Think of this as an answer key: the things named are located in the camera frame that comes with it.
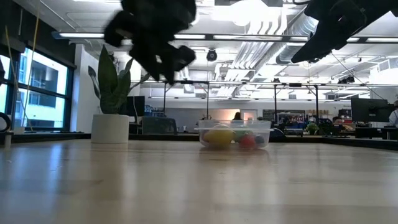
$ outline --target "blue ball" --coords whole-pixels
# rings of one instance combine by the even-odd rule
[[[256,141],[256,144],[264,144],[266,142],[266,140],[264,139],[264,137],[262,137],[261,135],[257,135],[254,140]]]

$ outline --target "red ball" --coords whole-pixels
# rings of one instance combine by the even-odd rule
[[[239,146],[246,149],[255,148],[256,138],[251,134],[246,134],[241,138]]]

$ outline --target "white plant pot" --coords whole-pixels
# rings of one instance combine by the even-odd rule
[[[129,142],[129,116],[94,114],[91,143],[123,144]]]

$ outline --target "clear plastic container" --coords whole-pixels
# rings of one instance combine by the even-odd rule
[[[198,122],[200,143],[205,147],[260,149],[268,145],[270,121],[216,121]]]

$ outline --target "toy ball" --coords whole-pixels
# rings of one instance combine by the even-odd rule
[[[209,132],[209,130],[201,130],[200,131],[200,138],[202,138],[202,140],[206,141],[205,136],[206,134]]]
[[[228,125],[225,125],[225,124],[217,124],[213,128],[229,128],[229,127],[228,127]]]
[[[241,125],[241,126],[238,126],[237,128],[248,128],[248,127],[246,125]],[[252,131],[235,131],[234,141],[235,142],[240,142],[241,138],[245,134],[253,134],[253,132]]]
[[[211,130],[208,131],[203,140],[210,143],[211,146],[226,147],[234,139],[234,132],[230,130]]]
[[[264,144],[264,143],[266,143],[266,140],[261,135],[257,135],[254,138],[254,140],[256,141],[256,144]]]
[[[254,148],[256,147],[256,140],[255,137],[251,134],[245,134],[240,142],[239,146],[245,149]]]

